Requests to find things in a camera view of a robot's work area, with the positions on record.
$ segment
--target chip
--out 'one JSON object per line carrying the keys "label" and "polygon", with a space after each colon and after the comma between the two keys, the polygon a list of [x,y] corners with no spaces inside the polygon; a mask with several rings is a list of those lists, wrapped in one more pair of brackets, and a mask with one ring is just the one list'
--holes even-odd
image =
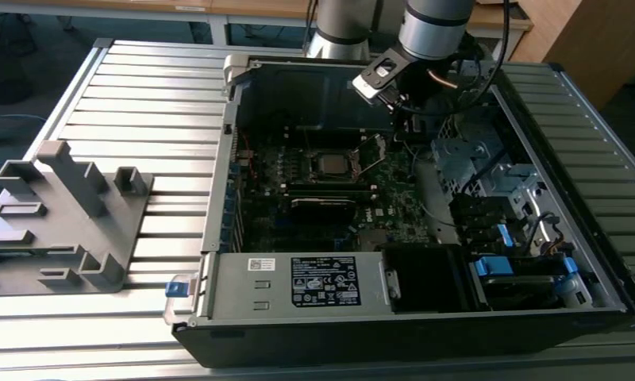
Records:
{"label": "chip", "polygon": [[327,175],[343,175],[348,172],[348,158],[339,154],[320,155],[317,169]]}

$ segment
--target wooden table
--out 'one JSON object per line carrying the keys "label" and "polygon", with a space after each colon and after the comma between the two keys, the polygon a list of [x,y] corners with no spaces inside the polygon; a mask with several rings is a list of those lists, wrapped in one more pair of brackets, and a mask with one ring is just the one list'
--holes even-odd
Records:
{"label": "wooden table", "polygon": [[[231,24],[304,27],[307,7],[308,0],[0,0],[0,12],[8,13],[207,22],[217,46],[228,45]],[[387,0],[382,23],[391,26],[388,32],[398,32],[402,12],[403,1]],[[531,26],[527,20],[511,20],[507,57]],[[476,37],[500,40],[502,28],[500,6],[476,5],[468,31]]]}
{"label": "wooden table", "polygon": [[514,59],[562,64],[601,109],[635,75],[635,0],[520,0],[535,27]]}

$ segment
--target table leg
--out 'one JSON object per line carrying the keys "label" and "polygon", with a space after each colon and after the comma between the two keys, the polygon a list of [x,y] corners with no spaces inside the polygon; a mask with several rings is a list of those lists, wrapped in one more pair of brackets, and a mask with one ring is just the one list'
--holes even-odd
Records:
{"label": "table leg", "polygon": [[64,31],[69,32],[71,30],[75,29],[72,16],[57,16],[56,19],[58,20],[58,23]]}
{"label": "table leg", "polygon": [[[524,31],[520,29],[510,30],[508,46],[506,47],[506,58],[504,58],[506,61],[510,60],[510,57],[512,56],[512,52],[515,51],[515,48],[518,47],[518,43],[520,42],[520,38],[523,34],[524,34]],[[504,48],[503,40],[499,40],[499,43],[496,44],[496,47],[494,48],[494,53],[492,53],[494,60],[499,58],[500,49],[503,48]]]}
{"label": "table leg", "polygon": [[225,14],[211,14],[209,28],[212,28],[212,43],[216,46],[228,46],[228,16]]}

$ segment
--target floor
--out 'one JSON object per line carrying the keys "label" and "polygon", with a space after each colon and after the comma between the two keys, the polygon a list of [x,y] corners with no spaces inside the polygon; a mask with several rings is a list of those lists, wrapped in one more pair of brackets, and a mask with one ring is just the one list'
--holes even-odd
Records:
{"label": "floor", "polygon": [[[193,25],[185,22],[76,17],[73,26],[75,29],[65,32],[56,17],[32,16],[29,30],[38,50],[25,56],[21,63],[33,82],[34,94],[16,105],[0,106],[0,114],[48,116],[97,37],[193,42],[191,30]],[[204,43],[211,43],[208,27],[195,26],[196,38]],[[299,48],[301,40],[301,28],[255,26],[245,30],[239,25],[232,27],[235,44]],[[390,42],[390,37],[376,36],[374,40],[376,46],[387,46]],[[603,110],[603,115],[635,154],[635,89],[626,88],[619,92]],[[0,162],[21,158],[40,127],[41,122],[37,120],[0,119]]]}

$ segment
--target copper pipe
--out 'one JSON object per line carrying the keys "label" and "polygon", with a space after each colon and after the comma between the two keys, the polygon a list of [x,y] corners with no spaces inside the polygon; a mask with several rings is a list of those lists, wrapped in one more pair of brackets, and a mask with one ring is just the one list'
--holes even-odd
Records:
{"label": "copper pipe", "polygon": [[432,70],[428,70],[428,75],[431,76],[432,80],[435,82],[438,82],[440,85],[448,87],[450,89],[458,89],[459,88],[459,85],[451,83],[450,81],[447,81],[444,78],[440,78],[434,72]]}

